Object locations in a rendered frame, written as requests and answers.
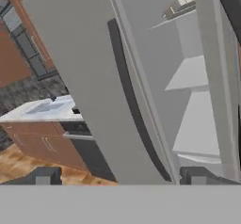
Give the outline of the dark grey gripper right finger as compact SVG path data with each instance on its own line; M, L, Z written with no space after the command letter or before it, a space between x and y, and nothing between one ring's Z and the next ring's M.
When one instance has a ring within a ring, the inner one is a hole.
M234 184L241 185L239 182L235 182L223 177L216 176L213 172L205 167L181 167L180 168L180 184Z

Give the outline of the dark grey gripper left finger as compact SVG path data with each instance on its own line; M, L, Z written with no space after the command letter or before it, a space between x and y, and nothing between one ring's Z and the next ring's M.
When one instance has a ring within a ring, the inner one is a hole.
M61 167L37 167L23 177L19 177L4 184L14 185L62 185Z

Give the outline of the white freezer shelf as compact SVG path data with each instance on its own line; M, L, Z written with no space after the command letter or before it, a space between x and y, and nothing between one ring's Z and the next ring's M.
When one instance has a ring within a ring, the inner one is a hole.
M185 14L183 14L183 15L180 15L180 16L177 16L177 17L175 17L175 18L173 18L173 19L171 19L171 20L166 20L166 21L164 21L163 23L156 24L156 25L150 27L150 28L148 29L148 31L151 31L151 30L153 30L153 29L155 29L155 28L157 28L157 27L159 27L159 26L162 26L162 25L165 25L165 24L168 24L168 23L177 21L177 20L179 20L179 19L182 19L182 18L184 18L185 16L192 14L193 12L196 12L196 9L193 9L193 10L191 10L191 11L188 11L187 13L185 13Z
M172 150L177 153L219 156L213 107L208 91L191 94Z
M173 74L166 90L200 88L208 85L204 56L185 58Z

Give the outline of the grey freezer door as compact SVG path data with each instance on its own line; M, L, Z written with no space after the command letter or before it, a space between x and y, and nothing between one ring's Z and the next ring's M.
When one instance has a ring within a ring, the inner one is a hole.
M196 0L196 10L224 175L239 181L237 40L219 0Z

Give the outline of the grey fridge door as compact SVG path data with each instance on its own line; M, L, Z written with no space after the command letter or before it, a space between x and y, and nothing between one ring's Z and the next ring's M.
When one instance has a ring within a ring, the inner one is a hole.
M118 184L177 184L111 0L23 0L24 8L65 82ZM165 181L147 154L131 115L107 22L120 29L138 107Z

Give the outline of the white ice cube tray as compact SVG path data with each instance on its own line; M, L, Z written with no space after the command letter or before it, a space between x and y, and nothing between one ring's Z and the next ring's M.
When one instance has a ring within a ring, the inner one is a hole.
M170 20L195 8L196 0L173 0L170 6L163 11L162 16Z

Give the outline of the brown wooden base cupboards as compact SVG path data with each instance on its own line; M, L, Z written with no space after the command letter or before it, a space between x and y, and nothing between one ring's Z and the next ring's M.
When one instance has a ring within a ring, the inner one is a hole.
M87 169L72 142L63 137L64 130L59 122L4 122L0 126L28 156L70 168Z

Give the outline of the black dishwasher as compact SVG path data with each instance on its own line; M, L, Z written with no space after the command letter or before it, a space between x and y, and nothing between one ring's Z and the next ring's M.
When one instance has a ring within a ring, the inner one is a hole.
M62 121L60 124L65 133L68 132L71 135L92 136L90 129L84 121ZM95 139L70 139L70 141L81 155L92 175L116 182L116 177L107 164Z

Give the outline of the steel sink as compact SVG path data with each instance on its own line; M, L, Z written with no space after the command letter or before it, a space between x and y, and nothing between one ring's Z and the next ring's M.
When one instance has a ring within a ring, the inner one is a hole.
M35 108L29 110L27 112L27 114L30 115L30 114L36 114L36 113L41 113L41 112L48 112L48 111L59 109L62 106L63 106L63 104L44 103L44 104L40 104L40 105L36 106Z

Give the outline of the black tap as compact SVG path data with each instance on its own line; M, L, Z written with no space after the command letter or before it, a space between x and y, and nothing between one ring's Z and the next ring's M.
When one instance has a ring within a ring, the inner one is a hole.
M47 96L52 100L52 102L56 100L56 95L54 95L48 88L41 88L39 90L39 94L43 92L47 94Z

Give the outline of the grey fridge body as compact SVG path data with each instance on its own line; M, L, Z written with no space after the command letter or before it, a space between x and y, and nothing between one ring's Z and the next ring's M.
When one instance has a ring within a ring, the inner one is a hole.
M205 87L166 90L185 58L204 56L197 13L148 31L167 20L162 14L173 0L111 1L135 61L172 174L177 175L180 167L205 167L224 177L220 152L219 156L210 156L172 150L191 94L210 93L209 81Z

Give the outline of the dark framed window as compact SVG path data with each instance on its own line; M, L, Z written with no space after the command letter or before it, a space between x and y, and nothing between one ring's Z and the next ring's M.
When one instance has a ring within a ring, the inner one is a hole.
M44 66L40 50L9 0L0 0L0 19L7 27L25 62L39 81L58 75L55 67L47 69Z

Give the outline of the brown wooden wall cupboard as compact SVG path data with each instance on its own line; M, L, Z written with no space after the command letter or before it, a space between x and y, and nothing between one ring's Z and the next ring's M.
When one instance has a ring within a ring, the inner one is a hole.
M30 20L24 5L22 3L23 0L9 0L10 3L15 7L16 12L18 13L19 17L21 18L24 26L28 30L33 42L36 44L36 48L38 49L40 56L43 59L44 65L47 69L54 68L54 62L50 57L45 45L43 44L38 31L36 30L34 24Z

